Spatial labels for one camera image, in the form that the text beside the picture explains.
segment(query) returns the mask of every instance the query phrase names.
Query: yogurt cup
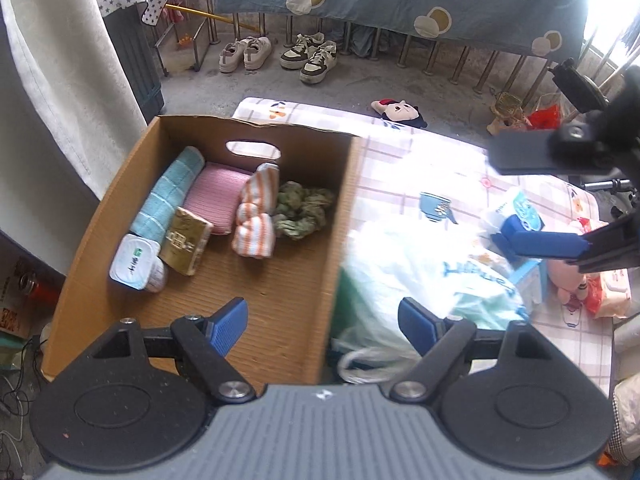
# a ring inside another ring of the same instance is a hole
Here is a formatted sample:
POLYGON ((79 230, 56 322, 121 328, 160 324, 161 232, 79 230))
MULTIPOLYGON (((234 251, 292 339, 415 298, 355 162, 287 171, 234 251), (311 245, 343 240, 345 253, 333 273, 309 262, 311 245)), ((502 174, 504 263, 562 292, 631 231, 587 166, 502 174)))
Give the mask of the yogurt cup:
POLYGON ((160 244, 140 236, 124 236, 111 263, 112 280, 149 292, 159 292, 166 283, 166 270, 158 258, 160 244))

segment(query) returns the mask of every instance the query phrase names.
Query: white wall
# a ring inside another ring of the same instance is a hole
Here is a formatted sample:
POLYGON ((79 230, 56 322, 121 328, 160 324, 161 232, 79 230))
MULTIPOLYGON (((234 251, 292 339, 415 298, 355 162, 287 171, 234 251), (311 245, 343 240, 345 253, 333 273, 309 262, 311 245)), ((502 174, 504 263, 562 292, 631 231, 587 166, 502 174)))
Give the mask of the white wall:
POLYGON ((0 17, 0 230, 66 274, 98 200, 22 88, 0 17))

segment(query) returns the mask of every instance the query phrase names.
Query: stuffed toy on floor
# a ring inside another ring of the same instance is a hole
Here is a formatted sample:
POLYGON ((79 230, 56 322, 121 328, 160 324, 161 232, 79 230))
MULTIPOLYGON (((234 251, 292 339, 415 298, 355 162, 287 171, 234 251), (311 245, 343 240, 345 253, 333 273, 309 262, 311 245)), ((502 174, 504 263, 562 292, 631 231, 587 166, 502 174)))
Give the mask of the stuffed toy on floor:
POLYGON ((404 124, 412 128, 426 128, 427 123, 420 115, 417 106, 411 106, 405 101, 394 101, 393 99, 382 99, 373 101, 371 108, 377 111, 385 121, 404 124))

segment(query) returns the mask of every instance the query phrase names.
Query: rolled blue towel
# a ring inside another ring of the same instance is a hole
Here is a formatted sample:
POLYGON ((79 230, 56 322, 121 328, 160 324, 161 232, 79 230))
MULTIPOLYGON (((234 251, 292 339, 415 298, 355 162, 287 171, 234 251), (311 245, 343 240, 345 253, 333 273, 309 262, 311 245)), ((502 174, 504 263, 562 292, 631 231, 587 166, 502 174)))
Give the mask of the rolled blue towel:
POLYGON ((162 244, 175 209, 184 202, 187 191, 202 168, 204 157, 197 148, 187 146, 182 150, 146 197, 131 224, 131 232, 162 244))

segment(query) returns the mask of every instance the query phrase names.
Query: white curtain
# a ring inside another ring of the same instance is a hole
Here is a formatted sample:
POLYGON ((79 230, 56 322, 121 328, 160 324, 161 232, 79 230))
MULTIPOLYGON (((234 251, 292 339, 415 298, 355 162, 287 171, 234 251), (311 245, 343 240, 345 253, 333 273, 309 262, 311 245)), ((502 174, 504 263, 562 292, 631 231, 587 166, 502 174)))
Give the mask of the white curtain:
POLYGON ((146 127, 95 0, 0 0, 31 102, 102 198, 146 127))

